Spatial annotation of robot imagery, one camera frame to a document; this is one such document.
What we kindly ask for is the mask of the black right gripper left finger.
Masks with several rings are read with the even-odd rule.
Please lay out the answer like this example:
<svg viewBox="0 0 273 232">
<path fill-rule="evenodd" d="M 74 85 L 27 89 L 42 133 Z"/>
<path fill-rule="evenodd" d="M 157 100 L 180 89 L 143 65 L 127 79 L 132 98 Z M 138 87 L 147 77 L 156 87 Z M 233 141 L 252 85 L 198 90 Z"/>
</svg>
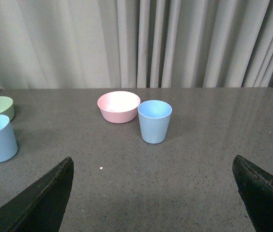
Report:
<svg viewBox="0 0 273 232">
<path fill-rule="evenodd" d="M 66 157 L 0 207 L 0 232 L 59 231 L 73 178 L 74 162 Z"/>
</svg>

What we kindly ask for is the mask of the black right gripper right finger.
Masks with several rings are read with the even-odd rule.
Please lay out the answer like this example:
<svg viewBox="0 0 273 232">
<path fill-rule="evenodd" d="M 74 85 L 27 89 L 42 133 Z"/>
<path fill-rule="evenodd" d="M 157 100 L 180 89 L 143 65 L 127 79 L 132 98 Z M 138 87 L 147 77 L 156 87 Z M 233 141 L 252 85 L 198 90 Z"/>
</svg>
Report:
<svg viewBox="0 0 273 232">
<path fill-rule="evenodd" d="M 237 155 L 232 164 L 238 192 L 257 232 L 273 232 L 273 175 Z"/>
</svg>

